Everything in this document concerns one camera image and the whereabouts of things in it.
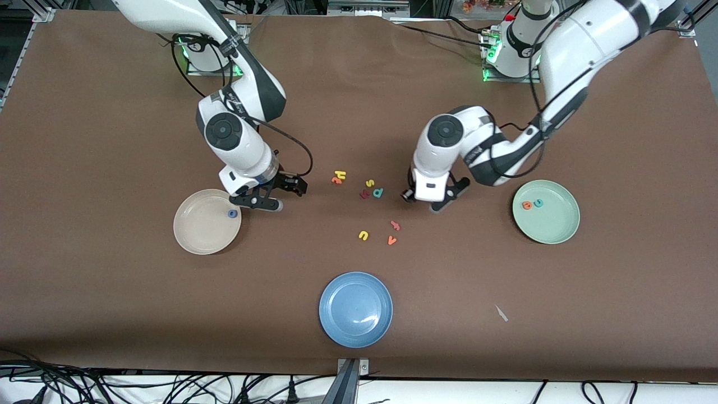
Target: beige plate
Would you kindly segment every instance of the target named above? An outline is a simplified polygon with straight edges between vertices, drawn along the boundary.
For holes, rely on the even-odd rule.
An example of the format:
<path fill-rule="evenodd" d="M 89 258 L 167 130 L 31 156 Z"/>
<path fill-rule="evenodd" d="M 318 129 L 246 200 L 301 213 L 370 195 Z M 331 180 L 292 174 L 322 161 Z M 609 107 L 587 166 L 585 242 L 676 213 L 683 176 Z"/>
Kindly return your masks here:
<path fill-rule="evenodd" d="M 230 210 L 237 211 L 234 219 Z M 174 215 L 174 237 L 193 254 L 212 254 L 227 247 L 239 232 L 242 211 L 223 190 L 205 189 L 182 202 Z"/>

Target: blue plate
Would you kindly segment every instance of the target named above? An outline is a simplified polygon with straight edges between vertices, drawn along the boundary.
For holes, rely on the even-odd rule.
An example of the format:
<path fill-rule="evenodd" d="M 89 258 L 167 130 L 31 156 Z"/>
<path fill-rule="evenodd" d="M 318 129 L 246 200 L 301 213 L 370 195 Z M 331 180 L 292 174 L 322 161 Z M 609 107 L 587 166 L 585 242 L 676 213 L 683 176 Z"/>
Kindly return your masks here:
<path fill-rule="evenodd" d="M 319 320 L 327 335 L 347 348 L 364 348 L 389 329 L 393 305 L 386 286 L 364 272 L 347 272 L 327 285 Z"/>

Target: metal frame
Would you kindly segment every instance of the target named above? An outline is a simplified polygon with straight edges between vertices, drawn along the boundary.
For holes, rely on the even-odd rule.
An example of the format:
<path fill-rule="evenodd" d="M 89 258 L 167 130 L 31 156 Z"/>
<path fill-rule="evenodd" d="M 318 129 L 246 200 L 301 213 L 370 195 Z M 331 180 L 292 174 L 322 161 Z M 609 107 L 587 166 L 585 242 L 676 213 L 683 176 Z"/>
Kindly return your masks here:
<path fill-rule="evenodd" d="M 361 361 L 366 362 L 366 371 L 369 370 L 369 359 L 339 359 L 341 370 L 329 387 L 327 395 L 324 396 L 322 404 L 354 404 L 357 399 L 359 388 L 359 373 L 361 372 Z"/>
<path fill-rule="evenodd" d="M 77 0 L 22 0 L 34 17 L 33 22 L 50 22 L 56 9 L 74 9 Z"/>
<path fill-rule="evenodd" d="M 25 52 L 27 51 L 27 47 L 30 46 L 30 40 L 32 39 L 32 35 L 35 33 L 35 28 L 37 28 L 37 22 L 32 23 L 32 27 L 30 27 L 30 32 L 27 33 L 27 39 L 25 40 L 25 43 L 22 45 L 22 50 L 20 51 L 20 56 L 17 58 L 17 62 L 15 62 L 15 67 L 12 69 L 12 74 L 10 75 L 10 80 L 7 81 L 7 88 L 5 88 L 5 92 L 2 94 L 2 97 L 0 98 L 0 112 L 2 112 L 2 108 L 3 108 L 3 106 L 5 106 L 5 100 L 7 100 L 7 96 L 10 94 L 10 89 L 12 88 L 12 84 L 15 81 L 15 76 L 17 76 L 18 70 L 20 70 L 20 64 L 22 63 L 22 60 L 25 58 Z"/>

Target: white surface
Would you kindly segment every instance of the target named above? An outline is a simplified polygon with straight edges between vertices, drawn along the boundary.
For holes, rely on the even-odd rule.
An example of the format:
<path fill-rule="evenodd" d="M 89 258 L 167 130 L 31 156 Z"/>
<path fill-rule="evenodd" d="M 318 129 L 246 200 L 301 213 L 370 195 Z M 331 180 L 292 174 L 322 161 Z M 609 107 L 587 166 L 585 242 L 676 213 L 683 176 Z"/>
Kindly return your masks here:
<path fill-rule="evenodd" d="M 215 379 L 209 376 L 200 383 Z M 306 377 L 295 377 L 295 381 Z M 242 376 L 232 376 L 235 396 L 242 385 Z M 174 376 L 121 376 L 107 377 L 114 383 L 152 384 L 168 383 Z M 272 376 L 250 391 L 250 399 L 265 398 L 283 389 L 289 381 L 288 376 Z M 324 395 L 333 381 L 332 377 L 319 379 L 297 386 L 300 398 Z M 369 404 L 389 399 L 387 404 L 529 404 L 533 400 L 540 382 L 434 382 L 434 381 L 361 381 L 357 404 Z M 0 404 L 11 404 L 18 400 L 31 399 L 40 389 L 40 384 L 25 382 L 9 382 L 7 378 L 0 380 Z M 633 386 L 630 383 L 596 383 L 606 404 L 626 404 Z M 131 403 L 158 404 L 167 396 L 172 386 L 154 387 L 150 389 L 115 389 Z M 220 400 L 229 399 L 230 385 L 226 380 L 211 385 L 209 390 L 216 392 Z M 187 389 L 173 403 L 181 403 L 196 391 L 196 387 Z M 589 389 L 589 396 L 596 402 L 597 398 Z M 71 398 L 76 398 L 69 390 Z M 280 394 L 275 402 L 286 400 L 286 392 Z M 580 382 L 549 382 L 541 394 L 539 404 L 557 403 L 588 403 L 581 394 Z M 193 398 L 191 403 L 213 404 L 209 395 Z M 634 404 L 715 404 L 718 403 L 718 386 L 688 385 L 665 383 L 641 383 L 635 396 Z M 45 404 L 60 404 L 57 394 L 47 393 Z"/>
<path fill-rule="evenodd" d="M 237 211 L 237 217 L 228 215 Z M 237 236 L 242 211 L 229 201 L 223 190 L 205 189 L 182 202 L 174 215 L 174 237 L 182 248 L 206 255 L 221 251 Z"/>

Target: black cable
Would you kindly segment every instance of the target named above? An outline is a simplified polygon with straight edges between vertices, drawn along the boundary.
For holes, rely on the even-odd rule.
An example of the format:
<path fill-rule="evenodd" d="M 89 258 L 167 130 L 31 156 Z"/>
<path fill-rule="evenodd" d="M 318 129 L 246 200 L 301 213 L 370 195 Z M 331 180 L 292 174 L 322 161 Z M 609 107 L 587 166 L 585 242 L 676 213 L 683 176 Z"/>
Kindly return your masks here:
<path fill-rule="evenodd" d="M 520 1 L 517 1 L 516 4 L 514 4 L 514 5 L 506 12 L 506 14 L 504 14 L 503 19 L 505 19 L 506 16 L 508 16 L 509 14 L 511 14 L 511 12 L 512 12 L 519 4 L 521 4 L 521 2 L 520 2 Z M 452 20 L 453 22 L 456 22 L 458 25 L 460 25 L 461 28 L 466 29 L 468 32 L 473 32 L 473 33 L 475 33 L 475 34 L 480 34 L 484 29 L 489 29 L 489 28 L 491 28 L 490 25 L 488 25 L 488 26 L 486 26 L 486 27 L 483 27 L 483 28 L 471 28 L 471 27 L 469 27 L 468 25 L 464 24 L 464 22 L 461 21 L 460 19 L 458 19 L 458 18 L 456 18 L 456 17 L 454 17 L 454 16 L 451 16 L 451 15 L 444 17 L 444 19 L 450 19 L 450 20 Z"/>
<path fill-rule="evenodd" d="M 526 128 L 528 128 L 528 126 L 522 128 L 522 127 L 518 126 L 517 124 L 514 124 L 513 122 L 508 122 L 508 123 L 506 123 L 506 124 L 501 125 L 501 126 L 498 127 L 498 128 L 499 128 L 499 129 L 503 129 L 503 128 L 505 128 L 505 127 L 515 127 L 516 129 L 518 129 L 518 130 L 520 130 L 520 131 L 522 131 L 522 132 L 525 131 Z"/>
<path fill-rule="evenodd" d="M 244 380 L 242 381 L 242 390 L 247 390 L 247 379 L 249 379 L 250 375 L 247 375 L 244 377 Z"/>
<path fill-rule="evenodd" d="M 411 15 L 411 18 L 414 18 L 414 17 L 416 17 L 417 15 L 419 15 L 419 13 L 424 9 L 424 7 L 425 7 L 428 3 L 429 3 L 429 0 L 424 0 L 424 3 L 423 3 L 421 6 L 419 6 L 419 9 L 416 10 L 416 12 Z"/>
<path fill-rule="evenodd" d="M 247 385 L 247 392 L 255 388 L 255 386 L 257 386 L 262 380 L 269 379 L 270 376 L 271 375 L 259 375 L 256 379 L 249 382 L 249 384 Z"/>
<path fill-rule="evenodd" d="M 312 380 L 321 379 L 321 378 L 323 378 L 323 377 L 336 377 L 336 375 L 322 375 L 322 376 L 308 377 L 307 379 L 304 379 L 304 380 L 300 380 L 300 381 L 298 381 L 298 382 L 295 382 L 294 385 L 297 386 L 297 385 L 300 385 L 300 384 L 302 384 L 302 383 L 311 382 Z M 280 391 L 275 392 L 273 395 L 270 395 L 269 397 L 265 398 L 264 400 L 262 400 L 261 404 L 270 403 L 272 398 L 275 398 L 276 396 L 282 394 L 283 392 L 285 392 L 285 391 L 287 391 L 287 390 L 289 390 L 289 386 L 287 386 L 287 387 L 281 389 Z"/>
<path fill-rule="evenodd" d="M 493 114 L 491 114 L 489 111 L 486 111 L 486 113 L 488 114 L 489 118 L 491 118 L 491 123 L 493 124 L 493 133 L 491 134 L 491 137 L 494 137 L 496 135 L 496 119 L 494 118 Z M 541 164 L 541 161 L 544 159 L 544 153 L 546 151 L 546 138 L 543 136 L 543 134 L 541 136 L 543 137 L 543 139 L 541 140 L 543 143 L 541 143 L 541 146 L 539 146 L 541 149 L 538 151 L 538 158 L 536 158 L 536 162 L 531 166 L 531 168 L 529 168 L 528 170 L 524 171 L 521 174 L 510 175 L 507 173 L 502 173 L 496 166 L 496 162 L 493 159 L 494 144 L 489 146 L 489 164 L 491 165 L 491 170 L 493 170 L 494 173 L 497 173 L 501 177 L 505 177 L 505 178 L 521 178 L 523 176 L 531 174 L 539 166 L 539 164 Z"/>
<path fill-rule="evenodd" d="M 29 361 L 29 362 L 39 362 L 39 359 L 38 359 L 37 357 L 33 357 L 33 356 L 30 355 L 30 354 L 24 354 L 24 353 L 22 353 L 22 352 L 20 352 L 20 351 L 14 350 L 14 349 L 0 348 L 0 351 L 6 352 L 6 353 L 8 353 L 8 354 L 13 354 L 13 355 L 15 355 L 15 356 L 17 356 L 17 357 L 21 357 L 22 359 L 25 359 L 25 360 L 27 360 L 27 361 Z"/>
<path fill-rule="evenodd" d="M 23 366 L 23 367 L 31 367 L 35 370 L 38 370 L 42 372 L 40 379 L 41 381 L 47 386 L 50 390 L 53 392 L 56 392 L 60 396 L 60 402 L 64 404 L 64 402 L 67 400 L 70 403 L 72 403 L 72 400 L 69 399 L 67 395 L 65 395 L 62 392 L 62 389 L 60 387 L 60 383 L 71 387 L 75 391 L 78 392 L 81 402 L 87 402 L 89 404 L 94 404 L 95 400 L 91 395 L 90 391 L 87 391 L 80 387 L 73 379 L 72 376 L 87 376 L 92 381 L 95 381 L 95 376 L 91 375 L 89 372 L 86 372 L 83 369 L 79 369 L 77 367 L 71 367 L 71 366 L 60 366 L 55 364 L 49 364 L 45 362 L 41 362 L 39 360 L 32 359 L 30 356 L 22 354 L 20 352 L 16 352 L 10 349 L 0 349 L 0 351 L 8 352 L 10 354 L 15 354 L 17 356 L 22 357 L 23 359 L 20 360 L 5 360 L 0 361 L 0 365 L 6 366 Z M 85 380 L 81 378 L 83 384 L 85 384 L 85 388 L 89 389 L 87 386 Z M 108 400 L 107 404 L 113 404 L 113 401 L 110 399 Z"/>
<path fill-rule="evenodd" d="M 704 18 L 708 17 L 708 15 L 711 14 L 711 12 L 716 8 L 716 6 L 718 6 L 718 4 L 713 4 L 713 5 L 711 6 L 711 8 L 708 9 L 707 12 L 704 12 L 703 15 L 701 15 L 701 16 L 698 18 L 698 21 L 696 21 L 696 24 L 698 24 L 699 22 L 703 21 Z"/>
<path fill-rule="evenodd" d="M 446 38 L 448 40 L 454 40 L 454 41 L 463 42 L 463 43 L 467 43 L 467 44 L 471 44 L 471 45 L 477 45 L 479 47 L 491 47 L 491 45 L 489 45 L 489 44 L 473 42 L 473 41 L 464 40 L 464 39 L 456 38 L 456 37 L 450 37 L 449 35 L 440 34 L 438 32 L 426 31 L 425 29 L 421 29 L 421 28 L 409 27 L 404 24 L 401 24 L 401 26 L 406 29 L 411 29 L 412 31 L 423 32 L 424 34 L 435 35 L 437 37 Z"/>
<path fill-rule="evenodd" d="M 189 376 L 187 379 L 184 379 L 179 384 L 179 386 L 173 386 L 172 390 L 169 391 L 169 394 L 167 395 L 167 397 L 165 397 L 164 401 L 162 401 L 162 404 L 172 403 L 174 401 L 174 399 L 177 398 L 177 396 L 179 396 L 183 390 L 187 389 L 189 386 L 192 385 L 192 382 L 196 382 L 197 380 L 199 380 L 201 378 L 202 378 L 202 375 Z"/>
<path fill-rule="evenodd" d="M 160 35 L 160 34 L 155 34 L 155 35 L 158 36 L 158 37 L 160 37 L 160 38 L 162 38 L 162 39 L 163 39 L 165 42 L 167 42 L 168 44 L 169 44 L 169 43 L 172 43 L 171 40 L 168 40 L 168 39 L 167 39 L 166 37 L 164 37 L 163 35 Z"/>
<path fill-rule="evenodd" d="M 638 382 L 635 380 L 631 382 L 633 384 L 633 391 L 630 394 L 630 398 L 628 398 L 628 404 L 633 404 L 633 399 L 635 398 L 635 394 L 638 392 Z"/>
<path fill-rule="evenodd" d="M 200 94 L 200 96 L 202 96 L 202 98 L 206 97 L 205 94 L 202 94 L 202 91 L 200 91 L 197 87 L 195 87 L 194 84 L 192 84 L 190 79 L 187 78 L 187 76 L 185 75 L 185 72 L 182 71 L 182 68 L 180 67 L 180 63 L 177 62 L 177 56 L 174 54 L 174 45 L 175 45 L 175 43 L 172 42 L 172 46 L 169 47 L 169 50 L 172 52 L 172 59 L 174 60 L 174 65 L 177 66 L 177 71 L 179 71 L 179 74 L 182 75 L 182 78 L 184 78 L 184 80 L 187 81 L 187 84 L 189 84 L 190 87 L 192 87 L 192 89 L 197 92 L 197 94 Z"/>
<path fill-rule="evenodd" d="M 162 386 L 169 386 L 169 385 L 177 384 L 177 382 L 167 382 L 167 383 L 158 383 L 158 384 L 156 384 L 156 385 L 132 385 L 132 384 L 118 385 L 118 384 L 116 384 L 116 383 L 106 382 L 106 381 L 104 380 L 104 378 L 103 378 L 102 383 L 103 383 L 105 386 L 109 386 L 109 387 L 113 387 L 113 388 L 122 388 L 122 389 L 126 389 L 126 388 L 133 388 L 133 389 L 151 389 L 151 388 L 155 388 L 155 387 L 162 387 Z"/>
<path fill-rule="evenodd" d="M 536 395 L 533 397 L 533 401 L 531 401 L 531 404 L 536 404 L 539 402 L 539 397 L 541 397 L 541 392 L 544 391 L 544 387 L 549 383 L 548 380 L 544 380 L 543 383 L 541 383 L 541 386 L 538 388 L 538 391 L 536 392 Z"/>
<path fill-rule="evenodd" d="M 115 390 L 112 390 L 110 387 L 107 387 L 107 388 L 108 388 L 108 390 L 109 390 L 112 394 L 115 395 L 115 397 L 117 397 L 117 398 L 119 398 L 120 400 L 122 400 L 125 404 L 135 404 L 135 403 L 132 403 L 132 402 L 128 401 L 127 399 L 125 399 L 125 398 L 122 397 L 121 395 L 119 395 Z"/>
<path fill-rule="evenodd" d="M 654 28 L 652 29 L 648 34 L 653 34 L 658 31 L 674 31 L 674 32 L 690 32 L 693 31 L 696 28 L 696 17 L 693 15 L 692 12 L 686 11 L 686 15 L 688 16 L 688 19 L 691 21 L 691 26 L 688 28 L 678 28 L 678 27 L 662 27 L 662 28 Z"/>
<path fill-rule="evenodd" d="M 559 18 L 564 16 L 566 13 L 569 13 L 571 10 L 586 4 L 587 1 L 588 0 L 581 0 L 578 3 L 572 4 L 562 10 L 538 33 L 538 35 L 536 35 L 536 39 L 533 40 L 533 44 L 531 45 L 531 54 L 528 56 L 528 86 L 531 88 L 531 96 L 533 96 L 533 103 L 536 105 L 536 111 L 538 113 L 541 113 L 541 104 L 539 103 L 539 96 L 536 95 L 536 88 L 534 87 L 533 76 L 531 75 L 533 72 L 533 57 L 536 54 L 536 45 L 539 43 L 539 40 L 544 35 L 546 30 L 551 27 L 554 22 L 558 21 Z"/>
<path fill-rule="evenodd" d="M 85 385 L 85 391 L 87 391 L 87 392 L 90 393 L 90 394 L 89 394 L 89 396 L 90 396 L 90 402 L 91 402 L 92 404 L 94 404 L 95 399 L 94 399 L 94 397 L 92 396 L 92 388 L 90 387 L 90 385 L 88 385 L 87 380 L 85 380 L 85 377 L 84 377 L 84 376 L 82 376 L 82 375 L 80 376 L 80 381 L 82 382 L 83 385 Z"/>
<path fill-rule="evenodd" d="M 581 79 L 583 78 L 583 76 L 585 76 L 586 74 L 588 74 L 588 72 L 590 72 L 591 70 L 593 70 L 593 68 L 588 68 L 588 69 L 584 70 L 583 73 L 581 73 L 581 74 L 579 74 L 578 76 L 576 76 L 575 79 L 571 80 L 570 83 L 566 84 L 565 87 L 563 87 L 558 93 L 556 93 L 556 95 L 555 95 L 553 98 L 551 98 L 551 100 L 549 100 L 549 102 L 547 102 L 546 105 L 544 105 L 543 107 L 541 107 L 541 109 L 540 109 L 538 112 L 539 112 L 540 114 L 542 114 L 542 113 L 549 107 L 549 105 L 551 105 L 552 102 L 554 102 L 561 94 L 564 93 L 564 91 L 566 91 L 566 90 L 568 90 L 569 88 L 571 88 L 571 86 L 573 86 L 574 83 L 576 83 L 578 80 L 581 80 Z"/>
<path fill-rule="evenodd" d="M 269 129 L 271 129 L 271 130 L 279 133 L 280 135 L 286 137 L 287 139 L 293 141 L 294 143 L 297 143 L 302 149 L 304 149 L 305 152 L 307 152 L 307 156 L 309 156 L 309 168 L 307 168 L 307 171 L 303 172 L 302 174 L 297 174 L 297 177 L 304 177 L 305 175 L 309 174 L 312 171 L 312 168 L 314 167 L 314 156 L 312 156 L 312 152 L 309 150 L 309 148 L 306 145 L 304 145 L 304 143 L 300 142 L 298 139 L 294 138 L 292 135 L 275 127 L 272 124 L 269 124 L 269 123 L 262 121 L 260 119 L 257 119 L 257 118 L 253 118 L 252 116 L 250 116 L 249 119 L 252 119 L 253 121 L 258 122 L 259 124 L 262 124 L 265 127 L 268 127 Z"/>
<path fill-rule="evenodd" d="M 286 394 L 286 404 L 297 404 L 299 397 L 297 396 L 297 389 L 295 388 L 294 375 L 289 376 L 289 392 Z"/>
<path fill-rule="evenodd" d="M 233 11 L 234 14 L 242 14 L 242 15 L 247 14 L 247 13 L 243 12 L 242 10 L 240 10 L 237 6 L 235 6 L 233 4 L 229 4 L 229 0 L 223 0 L 222 2 L 224 3 L 225 8 L 229 8 L 231 6 L 234 9 L 234 11 Z"/>
<path fill-rule="evenodd" d="M 598 397 L 598 400 L 601 402 L 601 404 L 606 404 L 606 403 L 603 401 L 603 397 L 601 396 L 601 393 L 598 391 L 598 387 L 596 387 L 596 385 L 593 384 L 593 382 L 588 382 L 588 381 L 581 383 L 581 392 L 583 393 L 584 398 L 586 399 L 586 401 L 588 401 L 588 402 L 591 403 L 591 404 L 597 404 L 595 401 L 591 400 L 591 399 L 588 397 L 588 393 L 586 393 L 586 386 L 591 386 L 591 387 L 593 388 L 593 391 L 596 392 L 596 396 Z"/>
<path fill-rule="evenodd" d="M 42 404 L 45 401 L 45 393 L 47 392 L 47 386 L 43 386 L 40 391 L 30 400 L 30 404 Z"/>
<path fill-rule="evenodd" d="M 317 9 L 317 14 L 327 15 L 327 8 L 324 7 L 322 0 L 314 0 L 314 7 Z"/>
<path fill-rule="evenodd" d="M 215 58 L 217 58 L 217 64 L 220 66 L 220 71 L 222 72 L 222 87 L 227 85 L 227 78 L 225 77 L 224 73 L 224 66 L 222 65 L 222 59 L 220 58 L 219 54 L 217 53 L 217 50 L 215 50 L 215 47 L 212 45 L 207 45 L 212 50 L 212 53 L 215 54 Z"/>
<path fill-rule="evenodd" d="M 187 404 L 191 399 L 193 399 L 193 398 L 195 398 L 195 397 L 197 397 L 197 396 L 199 396 L 199 395 L 204 395 L 204 394 L 211 395 L 211 396 L 215 399 L 215 403 L 221 403 L 221 400 L 217 397 L 217 395 L 216 395 L 215 393 L 210 392 L 209 390 L 207 390 L 207 387 L 209 387 L 211 384 L 216 383 L 216 382 L 218 382 L 218 381 L 220 381 L 220 380 L 222 380 L 222 379 L 225 379 L 225 378 L 226 378 L 226 379 L 229 379 L 229 375 L 219 376 L 219 377 L 217 377 L 216 379 L 211 380 L 211 381 L 207 382 L 207 383 L 204 384 L 204 385 L 200 385 L 199 383 L 195 382 L 195 384 L 199 387 L 199 389 L 197 389 L 197 391 L 194 392 L 191 396 L 185 398 L 185 399 L 182 401 L 182 403 L 183 403 L 183 404 Z"/>

